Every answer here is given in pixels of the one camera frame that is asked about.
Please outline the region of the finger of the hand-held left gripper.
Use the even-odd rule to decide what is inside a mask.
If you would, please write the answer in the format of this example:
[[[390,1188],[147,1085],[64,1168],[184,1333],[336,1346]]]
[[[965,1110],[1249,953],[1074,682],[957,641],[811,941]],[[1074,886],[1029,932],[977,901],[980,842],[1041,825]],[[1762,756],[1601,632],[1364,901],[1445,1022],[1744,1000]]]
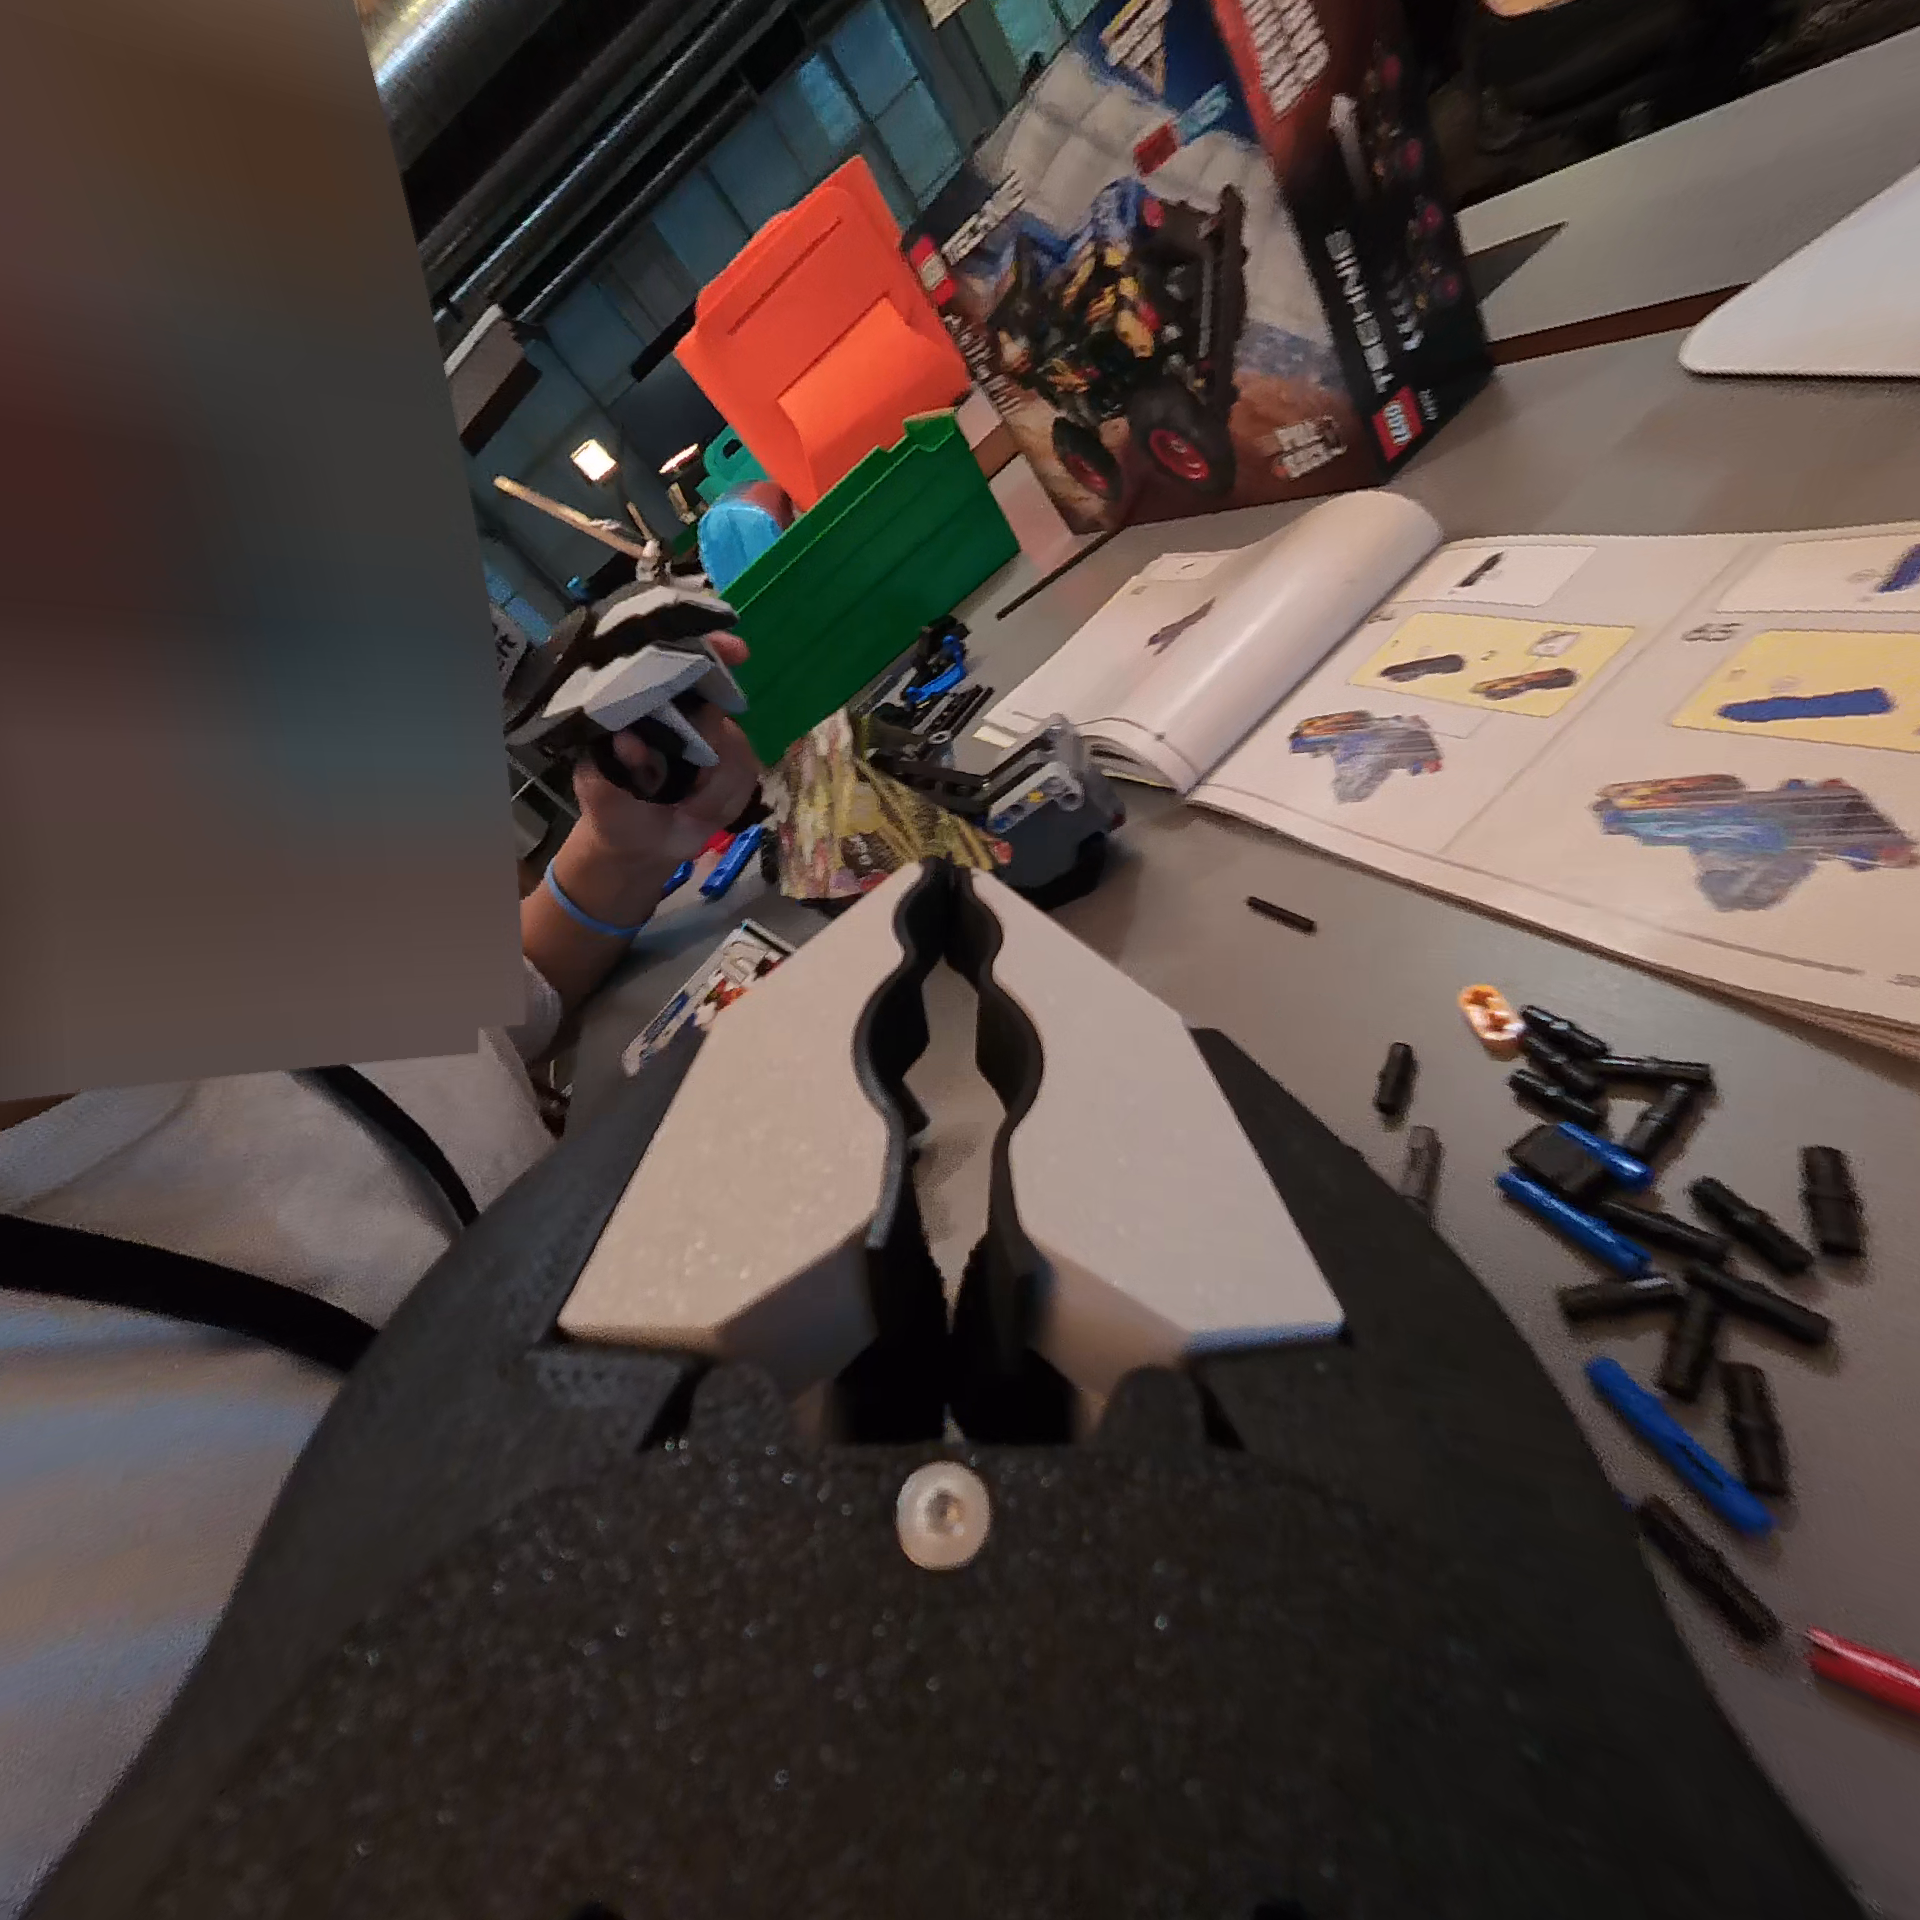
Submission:
[[[539,724],[550,729],[580,717],[603,730],[620,730],[689,697],[722,713],[747,711],[742,685],[713,652],[637,648],[602,665],[573,666],[539,708]]]
[[[718,632],[732,632],[736,612],[696,590],[624,590],[592,608],[589,663],[609,665],[646,646],[710,652]]]

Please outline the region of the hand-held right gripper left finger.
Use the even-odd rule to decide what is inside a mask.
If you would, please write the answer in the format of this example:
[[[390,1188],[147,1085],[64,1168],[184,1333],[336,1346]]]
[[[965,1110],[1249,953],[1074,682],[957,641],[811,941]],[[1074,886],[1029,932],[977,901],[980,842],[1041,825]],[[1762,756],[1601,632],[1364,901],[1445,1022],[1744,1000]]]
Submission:
[[[948,1309],[913,1181],[955,871],[922,861],[700,1031],[560,1309],[565,1340],[742,1361],[853,1437],[939,1440]]]

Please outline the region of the lego sticker sheet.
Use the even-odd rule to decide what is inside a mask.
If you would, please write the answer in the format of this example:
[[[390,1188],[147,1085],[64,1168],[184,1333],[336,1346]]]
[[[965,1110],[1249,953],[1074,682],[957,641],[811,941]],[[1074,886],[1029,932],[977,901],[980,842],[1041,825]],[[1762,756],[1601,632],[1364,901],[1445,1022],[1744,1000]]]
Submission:
[[[676,988],[620,1054],[621,1076],[634,1078],[672,1040],[692,1028],[706,1031],[718,1012],[742,997],[763,976],[795,953],[795,943],[768,925],[736,922],[713,953]]]

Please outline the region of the person's left forearm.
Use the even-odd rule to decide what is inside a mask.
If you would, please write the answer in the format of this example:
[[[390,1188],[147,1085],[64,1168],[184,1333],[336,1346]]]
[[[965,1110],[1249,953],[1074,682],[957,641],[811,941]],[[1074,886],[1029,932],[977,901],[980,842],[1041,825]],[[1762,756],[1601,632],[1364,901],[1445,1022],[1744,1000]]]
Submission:
[[[669,860],[571,834],[520,901],[525,959],[565,1005],[596,992],[660,904]]]

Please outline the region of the grey lego assembly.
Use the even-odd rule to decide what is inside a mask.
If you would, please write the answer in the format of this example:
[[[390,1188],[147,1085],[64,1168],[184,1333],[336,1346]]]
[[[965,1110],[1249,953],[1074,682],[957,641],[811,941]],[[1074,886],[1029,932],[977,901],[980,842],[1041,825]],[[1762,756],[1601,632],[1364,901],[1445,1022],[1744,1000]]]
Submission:
[[[1041,720],[985,772],[882,735],[868,762],[996,846],[996,876],[1041,909],[1092,894],[1124,807],[1062,713]]]

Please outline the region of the lego instruction booklet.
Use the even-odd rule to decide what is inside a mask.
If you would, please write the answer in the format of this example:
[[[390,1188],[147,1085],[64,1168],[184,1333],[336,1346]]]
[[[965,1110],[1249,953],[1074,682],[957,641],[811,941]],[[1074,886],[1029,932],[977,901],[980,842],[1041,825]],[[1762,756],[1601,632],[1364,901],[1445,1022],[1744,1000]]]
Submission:
[[[1480,534],[1389,490],[1153,557],[977,727],[1916,1057],[1918,530]]]

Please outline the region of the pile of black lego pins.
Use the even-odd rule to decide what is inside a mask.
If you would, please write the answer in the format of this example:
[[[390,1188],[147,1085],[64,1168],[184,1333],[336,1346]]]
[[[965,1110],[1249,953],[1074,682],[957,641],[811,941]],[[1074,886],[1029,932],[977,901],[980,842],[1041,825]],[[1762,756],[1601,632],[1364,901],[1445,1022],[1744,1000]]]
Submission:
[[[1713,1066],[1713,1082],[1690,1092],[1652,1181],[1626,1205],[1670,1216],[1723,1249],[1710,1262],[1654,1238],[1649,1273],[1683,1287],[1700,1266],[1789,1298],[1829,1321],[1822,1344],[1721,1308],[1697,1396],[1674,1398],[1659,1378],[1685,1308],[1571,1322],[1556,1303],[1563,1289],[1622,1279],[1500,1191],[1506,1142],[1534,1109],[1506,1085],[1510,1065],[1450,1012],[1438,980],[1392,983],[1353,1002],[1346,1037],[1322,1047],[1315,1109],[1380,1172],[1403,1166],[1412,1124],[1438,1133],[1435,1225],[1569,1401],[1629,1528],[1649,1501],[1664,1501],[1782,1620],[1782,1642],[1803,1646],[1806,1629],[1822,1628],[1916,1653],[1916,1346],[1904,1290],[1913,1260],[1892,1244],[1910,1217],[1894,1188],[1909,1169],[1913,1088],[1844,1040],[1619,967],[1540,976],[1520,994],[1597,1031],[1622,1056]],[[1739,1468],[1741,1441],[1721,1376],[1731,1364],[1761,1368],[1788,1487],[1756,1494],[1772,1527],[1746,1533],[1704,1504],[1595,1391],[1594,1359],[1629,1376],[1729,1469]]]

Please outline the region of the lego set box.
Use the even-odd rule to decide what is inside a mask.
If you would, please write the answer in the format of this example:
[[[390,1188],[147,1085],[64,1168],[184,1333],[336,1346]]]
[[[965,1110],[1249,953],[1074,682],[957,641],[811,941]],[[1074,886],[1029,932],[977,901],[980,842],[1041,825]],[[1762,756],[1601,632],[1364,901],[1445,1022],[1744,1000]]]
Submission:
[[[1377,486],[1494,369],[1402,4],[1094,4],[905,252],[1084,536]]]

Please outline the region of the person's left hand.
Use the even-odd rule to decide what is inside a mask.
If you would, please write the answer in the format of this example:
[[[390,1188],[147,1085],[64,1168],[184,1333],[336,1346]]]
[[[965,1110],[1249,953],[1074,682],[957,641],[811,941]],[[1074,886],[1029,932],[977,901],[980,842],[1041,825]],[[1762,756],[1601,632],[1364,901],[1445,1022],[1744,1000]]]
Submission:
[[[757,799],[762,762],[733,714],[713,703],[691,713],[691,724],[716,754],[676,805],[641,799],[589,758],[571,774],[580,821],[571,834],[637,856],[669,860],[674,868],[698,856],[716,831],[730,829]]]

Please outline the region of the crinkled plastic bag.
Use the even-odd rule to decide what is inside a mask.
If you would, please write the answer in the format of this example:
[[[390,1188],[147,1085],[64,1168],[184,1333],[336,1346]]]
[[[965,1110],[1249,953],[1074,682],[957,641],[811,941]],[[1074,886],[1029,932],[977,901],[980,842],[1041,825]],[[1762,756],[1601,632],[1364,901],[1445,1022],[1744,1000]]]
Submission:
[[[738,482],[721,494],[698,525],[709,586],[730,597],[733,583],[780,541],[794,517],[789,494],[770,477]]]

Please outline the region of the instruction board on stand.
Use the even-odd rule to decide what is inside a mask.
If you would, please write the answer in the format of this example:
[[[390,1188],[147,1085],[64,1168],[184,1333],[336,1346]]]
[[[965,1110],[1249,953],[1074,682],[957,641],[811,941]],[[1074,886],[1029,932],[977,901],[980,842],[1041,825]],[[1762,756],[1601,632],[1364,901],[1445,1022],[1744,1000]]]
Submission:
[[[634,565],[635,581],[642,585],[706,583],[700,562],[680,557],[672,543],[665,543],[658,534],[653,534],[634,510],[626,510],[624,518],[582,512],[505,473],[492,477],[492,488],[628,559]]]

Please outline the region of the green plastic bin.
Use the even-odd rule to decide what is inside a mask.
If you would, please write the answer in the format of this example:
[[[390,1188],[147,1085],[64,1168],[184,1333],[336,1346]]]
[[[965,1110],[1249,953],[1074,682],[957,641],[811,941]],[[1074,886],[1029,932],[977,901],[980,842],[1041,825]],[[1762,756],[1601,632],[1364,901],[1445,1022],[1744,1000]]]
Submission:
[[[955,413],[908,418],[721,590],[749,648],[738,724],[760,762],[777,766],[1017,552]]]

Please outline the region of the orange plastic bin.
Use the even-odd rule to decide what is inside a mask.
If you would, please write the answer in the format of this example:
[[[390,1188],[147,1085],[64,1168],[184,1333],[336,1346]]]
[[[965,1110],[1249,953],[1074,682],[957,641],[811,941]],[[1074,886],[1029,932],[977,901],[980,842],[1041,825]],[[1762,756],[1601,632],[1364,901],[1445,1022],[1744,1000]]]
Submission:
[[[851,157],[701,288],[676,358],[797,510],[972,391],[872,165]]]

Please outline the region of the black chest harness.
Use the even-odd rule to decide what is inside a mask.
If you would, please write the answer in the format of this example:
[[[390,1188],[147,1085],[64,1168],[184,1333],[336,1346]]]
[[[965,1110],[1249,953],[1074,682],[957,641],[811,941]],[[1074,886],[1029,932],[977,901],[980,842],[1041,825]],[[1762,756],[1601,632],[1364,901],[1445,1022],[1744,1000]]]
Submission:
[[[435,1191],[454,1232],[473,1225],[477,1205],[462,1174],[387,1090],[349,1065],[299,1069],[299,1078]],[[242,1337],[333,1376],[347,1376],[377,1342],[368,1321],[296,1287],[134,1238],[14,1213],[3,1216],[3,1287]]]

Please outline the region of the white stand base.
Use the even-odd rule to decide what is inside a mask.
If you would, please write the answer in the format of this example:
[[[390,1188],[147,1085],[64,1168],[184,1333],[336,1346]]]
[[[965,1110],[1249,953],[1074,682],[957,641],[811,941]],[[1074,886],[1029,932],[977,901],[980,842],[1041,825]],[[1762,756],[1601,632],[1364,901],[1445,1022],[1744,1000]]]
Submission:
[[[1918,172],[1717,306],[1678,362],[1698,376],[1918,378]]]

